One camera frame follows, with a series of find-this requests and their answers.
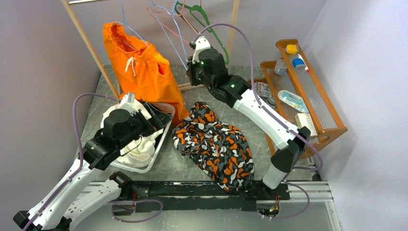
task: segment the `wooden pole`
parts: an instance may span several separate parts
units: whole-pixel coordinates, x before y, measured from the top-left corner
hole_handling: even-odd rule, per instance
[[[231,24],[236,26],[237,18],[238,18],[238,9],[240,7],[240,0],[234,0],[234,6],[232,7],[232,17],[231,17]],[[235,36],[235,29],[231,28],[229,31],[229,38],[227,44],[227,53],[229,56],[229,65],[231,63],[231,52],[232,52],[232,45],[234,43],[234,36]]]
[[[113,92],[114,96],[119,99],[119,94],[117,93],[115,86],[113,85],[111,79],[108,76],[108,73],[106,72],[105,67],[103,66],[101,60],[99,59],[98,55],[96,54],[96,51],[90,42],[90,39],[88,38],[87,34],[85,33],[84,28],[82,27],[81,23],[79,22],[77,14],[73,11],[70,5],[68,5],[69,0],[61,0],[63,6],[65,7],[65,10],[68,12],[69,17],[71,18],[72,22],[74,23],[76,29],[78,30],[79,34],[81,35],[82,39],[84,40],[86,46],[88,47],[89,52],[91,53],[93,59],[96,62],[96,65],[99,67],[99,70],[102,72],[103,77],[105,78],[106,82],[108,83],[111,91]]]

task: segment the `wooden shelf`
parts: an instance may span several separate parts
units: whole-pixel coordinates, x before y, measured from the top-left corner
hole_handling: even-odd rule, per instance
[[[308,66],[309,72],[306,72],[304,69],[294,69],[292,60],[293,58],[297,58],[297,55],[286,53],[285,47],[289,44],[295,44],[299,47],[299,53],[302,55]],[[278,92],[280,90],[288,90],[303,98],[318,133],[317,138],[310,140],[310,142],[318,151],[320,151],[333,140],[345,133],[347,128],[344,126],[336,109],[327,96],[327,93],[316,76],[313,67],[310,65],[308,59],[300,48],[298,41],[296,39],[279,40],[276,43],[276,46],[282,55],[282,59],[288,66],[286,74],[282,76],[277,75],[274,72],[276,61],[266,61],[261,63],[265,78],[256,79],[255,82],[266,81],[269,84],[271,93],[276,101],[276,111],[291,123],[296,124],[294,117],[299,112],[287,104],[281,103],[278,99]],[[272,140],[267,135],[266,137],[273,155],[275,149]],[[307,148],[302,159],[309,158],[313,155],[313,151],[310,148]]]

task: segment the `camouflage fabric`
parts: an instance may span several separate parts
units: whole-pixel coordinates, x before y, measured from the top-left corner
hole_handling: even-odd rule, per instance
[[[204,102],[196,102],[190,113],[171,132],[174,146],[222,189],[247,186],[254,177],[254,162],[241,130],[219,121]]]

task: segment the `green hanger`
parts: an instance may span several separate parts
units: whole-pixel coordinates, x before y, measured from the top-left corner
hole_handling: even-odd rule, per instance
[[[179,1],[176,2],[176,6],[177,6],[177,5],[183,7],[183,3],[179,2]],[[207,14],[205,13],[204,9],[203,9],[201,6],[199,6],[199,5],[193,5],[193,6],[184,5],[184,8],[186,8],[187,10],[189,10],[189,11],[190,11],[190,14],[191,14],[191,15],[195,18],[195,20],[197,20],[197,22],[199,22],[203,27],[206,27],[206,26],[211,25],[210,21],[208,20]],[[203,22],[201,22],[201,20],[200,20],[197,16],[195,16],[195,15],[193,14],[193,11],[197,11],[199,14],[201,14],[201,16],[204,18],[205,23],[206,23],[207,25],[205,25]],[[225,65],[228,65],[228,64],[230,63],[230,60],[229,60],[230,57],[228,56],[227,49],[224,47],[224,45],[222,44],[221,40],[220,40],[219,37],[217,36],[216,32],[215,32],[212,28],[208,29],[207,31],[208,31],[209,33],[212,33],[212,34],[214,35],[214,37],[216,38],[217,42],[220,44],[222,50],[224,50],[224,53],[225,53]]]

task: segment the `clothes hanger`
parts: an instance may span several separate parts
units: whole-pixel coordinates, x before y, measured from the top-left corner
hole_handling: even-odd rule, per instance
[[[188,56],[187,56],[186,48],[184,47],[183,42],[185,42],[185,43],[187,43],[187,44],[189,44],[189,42],[186,41],[186,40],[184,40],[184,39],[182,38],[181,31],[180,31],[180,27],[178,26],[178,23],[177,23],[177,21],[176,21],[176,16],[182,16],[182,15],[184,14],[184,6],[181,8],[181,13],[176,14],[176,13],[175,13],[175,11],[176,11],[175,8],[176,8],[176,6],[177,6],[176,3],[177,3],[177,0],[176,0],[176,1],[174,2],[174,4],[173,4],[173,10],[172,10],[171,12],[169,12],[165,7],[163,7],[163,6],[161,6],[161,5],[157,5],[157,4],[155,4],[155,3],[153,2],[153,6],[162,8],[162,9],[165,10],[165,12],[163,12],[163,11],[157,11],[157,10],[151,8],[151,7],[148,7],[148,8],[147,8],[147,12],[148,12],[148,13],[150,14],[150,16],[152,16],[152,17],[154,17],[154,16],[149,12],[149,9],[152,10],[152,11],[155,11],[156,13],[162,13],[162,14],[166,14],[166,15],[173,16],[173,22],[174,22],[174,24],[176,24],[176,27],[177,27],[177,30],[178,30],[178,35],[177,35],[174,31],[172,31],[169,27],[167,27],[166,25],[164,25],[164,24],[162,24],[162,23],[160,23],[160,22],[159,22],[159,23],[160,23],[162,26],[164,26],[167,30],[169,30],[170,32],[172,32],[174,35],[176,35],[177,37],[180,38],[180,42],[181,42],[181,45],[182,45],[182,47],[183,47],[185,59],[186,59],[186,61],[188,61]],[[190,26],[190,28],[191,28],[196,34],[198,34],[198,31],[195,30],[195,28],[188,22],[188,20],[187,20],[187,24]]]
[[[201,7],[201,1],[200,1],[200,5],[188,6],[188,5],[186,5],[186,4],[184,4],[184,3],[181,3],[181,2],[179,2],[179,1],[177,0],[177,1],[176,1],[176,5],[182,6],[183,8],[186,8],[187,10],[189,10],[189,12],[190,12],[190,14],[193,16],[193,18],[194,18],[198,23],[200,23],[203,27],[209,26],[209,25],[211,24],[210,21],[208,20],[207,14],[205,13],[204,9]],[[204,24],[204,23],[193,13],[194,11],[198,12],[199,14],[201,14],[201,16],[203,17],[203,19],[204,19],[204,21],[205,21],[206,24]],[[187,24],[189,24],[189,25],[191,26],[191,24],[187,21],[186,17],[185,17],[183,14],[181,14],[180,17],[181,17]],[[216,38],[217,42],[220,44],[222,50],[223,50],[224,53],[225,53],[225,65],[228,65],[228,64],[230,63],[230,60],[229,60],[230,57],[228,56],[227,49],[226,49],[226,48],[224,47],[224,45],[222,44],[221,40],[219,39],[218,35],[216,34],[216,32],[214,31],[213,28],[210,28],[210,29],[208,29],[207,31],[208,31],[209,33],[212,33],[212,34],[214,35],[214,37]]]
[[[147,13],[149,13],[149,15],[150,15],[151,17],[153,17],[154,19],[156,19],[156,17],[155,17],[149,10],[152,10],[152,9],[151,9],[150,7],[148,7],[148,8],[147,8]],[[161,24],[162,24],[167,30],[169,30],[171,33],[173,33],[175,36],[181,38],[176,32],[172,31],[172,30],[171,30],[170,28],[168,28],[164,23],[161,23]]]
[[[122,2],[122,0],[119,0],[119,2],[120,2],[120,6],[122,7],[122,19],[123,19],[123,23],[115,22],[114,24],[121,24],[121,25],[123,25],[123,26],[126,26],[126,27],[129,28],[131,31],[133,31],[133,33],[135,33],[136,36],[139,37],[140,40],[142,40],[142,41],[146,44],[146,46],[149,46],[149,44],[147,44],[147,42],[146,42],[134,29],[132,29],[132,28],[128,25],[128,21],[126,20],[126,17],[125,17],[125,9],[124,9],[124,7],[123,7],[123,2]]]
[[[157,4],[155,4],[155,3],[153,2],[153,0],[147,0],[147,2],[149,3],[150,8],[153,8],[153,6],[157,6]],[[172,10],[172,13],[173,13],[173,14],[174,14],[174,11],[175,11],[175,7],[176,7],[176,4],[174,4],[173,10]],[[159,22],[160,27],[162,28],[162,30],[163,30],[164,33],[166,34],[166,37],[167,37],[167,39],[169,40],[169,42],[170,42],[171,46],[173,47],[174,51],[176,52],[178,58],[180,59],[181,64],[183,64],[184,68],[187,70],[186,64],[184,63],[183,59],[181,58],[179,52],[177,52],[177,49],[176,49],[176,47],[174,46],[173,42],[171,41],[170,37],[168,36],[168,34],[167,34],[165,28],[163,27],[163,24],[160,22],[160,19],[159,19],[159,17],[157,16],[156,11],[152,10],[152,12],[153,12],[153,14],[154,14],[156,20]],[[186,57],[187,57],[187,53],[186,53],[186,50],[185,50],[185,48],[184,48],[184,44],[183,44],[182,41],[181,41],[181,44],[182,44],[182,46],[183,46],[184,54],[185,54]]]

